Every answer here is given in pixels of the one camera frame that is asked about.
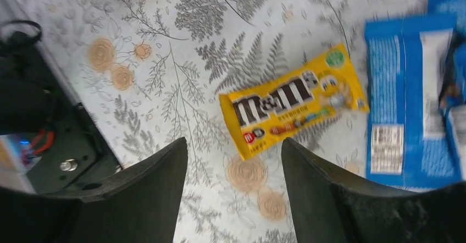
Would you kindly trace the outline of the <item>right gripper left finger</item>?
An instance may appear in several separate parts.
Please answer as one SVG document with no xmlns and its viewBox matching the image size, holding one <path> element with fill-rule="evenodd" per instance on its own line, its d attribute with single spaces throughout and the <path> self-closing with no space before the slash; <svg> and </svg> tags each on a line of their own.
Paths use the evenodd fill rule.
<svg viewBox="0 0 466 243">
<path fill-rule="evenodd" d="M 181 137 L 80 191 L 1 188 L 1 242 L 172 242 L 187 161 Z"/>
</svg>

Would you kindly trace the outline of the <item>yellow m&m bag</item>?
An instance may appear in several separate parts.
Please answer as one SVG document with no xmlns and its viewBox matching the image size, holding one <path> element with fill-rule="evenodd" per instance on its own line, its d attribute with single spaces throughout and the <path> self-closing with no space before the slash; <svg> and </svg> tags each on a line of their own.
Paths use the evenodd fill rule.
<svg viewBox="0 0 466 243">
<path fill-rule="evenodd" d="M 219 95 L 226 127 L 248 160 L 306 127 L 369 104 L 344 44 L 258 86 Z"/>
</svg>

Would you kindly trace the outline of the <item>blue candy bag long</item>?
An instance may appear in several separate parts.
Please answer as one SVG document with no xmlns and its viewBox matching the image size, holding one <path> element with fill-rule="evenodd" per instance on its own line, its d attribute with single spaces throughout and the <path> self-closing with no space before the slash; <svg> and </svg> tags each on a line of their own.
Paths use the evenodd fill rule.
<svg viewBox="0 0 466 243">
<path fill-rule="evenodd" d="M 367 179 L 403 189 L 461 181 L 439 111 L 454 14 L 369 21 Z"/>
</svg>

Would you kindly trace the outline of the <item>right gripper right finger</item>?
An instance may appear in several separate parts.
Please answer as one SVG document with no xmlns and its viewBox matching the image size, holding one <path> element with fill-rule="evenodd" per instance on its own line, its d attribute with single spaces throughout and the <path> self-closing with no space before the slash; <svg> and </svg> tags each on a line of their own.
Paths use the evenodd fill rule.
<svg viewBox="0 0 466 243">
<path fill-rule="evenodd" d="M 282 166 L 298 242 L 465 242 L 465 182 L 427 192 L 353 174 L 292 138 Z"/>
</svg>

